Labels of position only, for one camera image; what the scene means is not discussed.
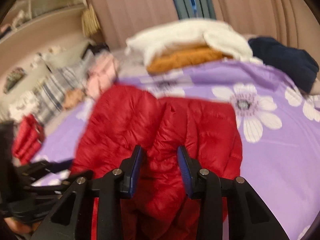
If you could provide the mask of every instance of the red jacket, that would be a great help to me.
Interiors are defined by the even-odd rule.
[[[116,85],[97,102],[80,140],[72,172],[102,177],[131,156],[136,144],[147,152],[137,191],[121,202],[124,239],[195,239],[199,202],[186,197],[177,162],[185,145],[191,158],[218,176],[240,174],[242,144],[230,104],[161,98]],[[92,239],[96,239],[95,202]]]

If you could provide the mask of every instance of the orange blanket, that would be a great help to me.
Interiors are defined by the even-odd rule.
[[[221,51],[209,47],[185,49],[154,59],[147,67],[147,71],[150,74],[160,74],[175,68],[198,65],[224,57],[226,56]]]

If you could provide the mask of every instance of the bedsheet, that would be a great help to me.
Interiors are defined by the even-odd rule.
[[[243,143],[241,175],[290,240],[312,224],[320,210],[318,97],[304,99],[292,80],[271,66],[233,60],[120,81],[157,97],[229,101]]]

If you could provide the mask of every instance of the purple floral bedsheet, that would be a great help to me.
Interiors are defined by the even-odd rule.
[[[290,240],[303,236],[320,210],[319,97],[303,98],[292,80],[272,67],[232,60],[154,77],[122,78],[120,82],[156,97],[230,102],[243,143],[241,175],[265,201]],[[47,138],[35,160],[73,157],[91,106],[89,101],[78,106]],[[66,175],[50,176],[38,185],[56,184]]]

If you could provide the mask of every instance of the navy blue cloth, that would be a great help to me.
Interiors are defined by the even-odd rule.
[[[284,46],[271,37],[250,39],[248,43],[255,57],[285,72],[298,88],[310,93],[319,65],[308,52]]]

